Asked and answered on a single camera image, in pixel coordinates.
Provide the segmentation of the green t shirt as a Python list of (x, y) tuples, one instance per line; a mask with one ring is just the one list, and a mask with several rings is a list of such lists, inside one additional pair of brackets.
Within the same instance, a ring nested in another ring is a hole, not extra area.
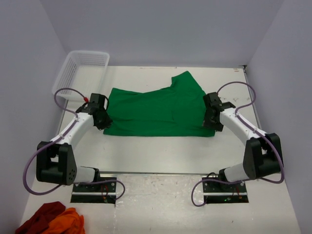
[(171, 78), (169, 87), (140, 93), (113, 88), (103, 133), (122, 137), (214, 137), (203, 127), (205, 92), (190, 72)]

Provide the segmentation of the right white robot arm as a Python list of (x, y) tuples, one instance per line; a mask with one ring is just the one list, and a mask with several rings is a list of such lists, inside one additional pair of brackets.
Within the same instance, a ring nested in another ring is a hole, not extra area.
[(227, 192), (235, 183), (262, 179), (281, 173), (284, 180), (281, 142), (277, 134), (268, 134), (245, 119), (231, 102), (222, 102), (216, 92), (203, 97), (206, 107), (203, 126), (217, 132), (227, 127), (245, 146), (243, 161), (221, 169), (217, 185)]

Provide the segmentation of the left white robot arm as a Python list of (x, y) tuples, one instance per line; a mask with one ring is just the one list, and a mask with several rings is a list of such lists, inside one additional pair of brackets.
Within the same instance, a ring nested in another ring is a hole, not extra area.
[(98, 169), (77, 166), (74, 149), (83, 136), (92, 128), (109, 128), (112, 120), (107, 113), (109, 100), (106, 96), (92, 93), (89, 101), (75, 111), (72, 121), (49, 142), (38, 145), (36, 178), (40, 182), (58, 185), (84, 183), (91, 192), (101, 187)]

